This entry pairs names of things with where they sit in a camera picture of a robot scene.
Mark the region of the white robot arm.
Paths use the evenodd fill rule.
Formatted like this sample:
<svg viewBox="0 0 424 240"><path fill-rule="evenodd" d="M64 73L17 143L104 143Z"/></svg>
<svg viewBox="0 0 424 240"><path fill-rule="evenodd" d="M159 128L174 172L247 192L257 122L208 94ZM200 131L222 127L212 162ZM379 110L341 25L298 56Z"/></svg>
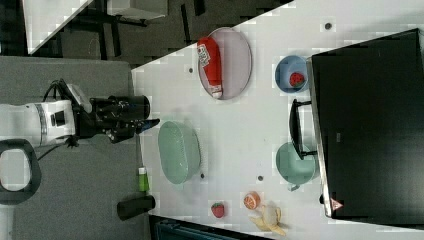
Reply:
<svg viewBox="0 0 424 240"><path fill-rule="evenodd" d="M1 106L1 203L14 206L38 191L42 172L40 147L76 147L81 139L106 135L115 144L159 124L150 104L134 99L92 99Z"/></svg>

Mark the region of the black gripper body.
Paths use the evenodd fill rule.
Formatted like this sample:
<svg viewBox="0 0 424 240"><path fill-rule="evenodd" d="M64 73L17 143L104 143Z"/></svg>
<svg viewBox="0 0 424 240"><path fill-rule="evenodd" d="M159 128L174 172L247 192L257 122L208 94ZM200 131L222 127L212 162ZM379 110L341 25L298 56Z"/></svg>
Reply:
<svg viewBox="0 0 424 240"><path fill-rule="evenodd" d="M91 112L86 111L83 104L76 100L71 101L75 120L72 144L98 134L105 134L112 144L134 136L137 105L131 103L127 97L92 98L89 103Z"/></svg>

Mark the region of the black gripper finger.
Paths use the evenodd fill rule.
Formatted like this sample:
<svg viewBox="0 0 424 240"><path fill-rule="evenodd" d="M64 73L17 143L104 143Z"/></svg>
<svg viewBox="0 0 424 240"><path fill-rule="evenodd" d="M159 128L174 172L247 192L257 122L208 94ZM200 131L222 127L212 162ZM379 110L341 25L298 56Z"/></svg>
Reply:
<svg viewBox="0 0 424 240"><path fill-rule="evenodd" d="M135 133L140 134L148 129L151 129L160 123L159 119L145 119L136 125Z"/></svg>

